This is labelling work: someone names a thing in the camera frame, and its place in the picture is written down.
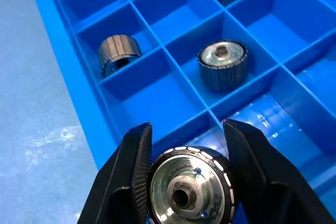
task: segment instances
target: shiny metal cylinder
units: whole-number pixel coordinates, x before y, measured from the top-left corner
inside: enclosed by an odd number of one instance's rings
[[[137,41],[127,35],[114,35],[105,39],[99,47],[99,63],[106,77],[141,56]]]

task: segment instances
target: metal bushing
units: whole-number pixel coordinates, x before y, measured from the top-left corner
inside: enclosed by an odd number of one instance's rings
[[[147,179],[152,223],[227,224],[237,200],[229,161],[206,147],[177,147],[160,155]]]
[[[103,76],[118,71],[141,56],[137,41],[127,35],[114,35],[105,39],[98,50]]]
[[[237,88],[248,75],[248,51],[237,41],[226,39],[206,46],[198,63],[201,77],[212,91]]]

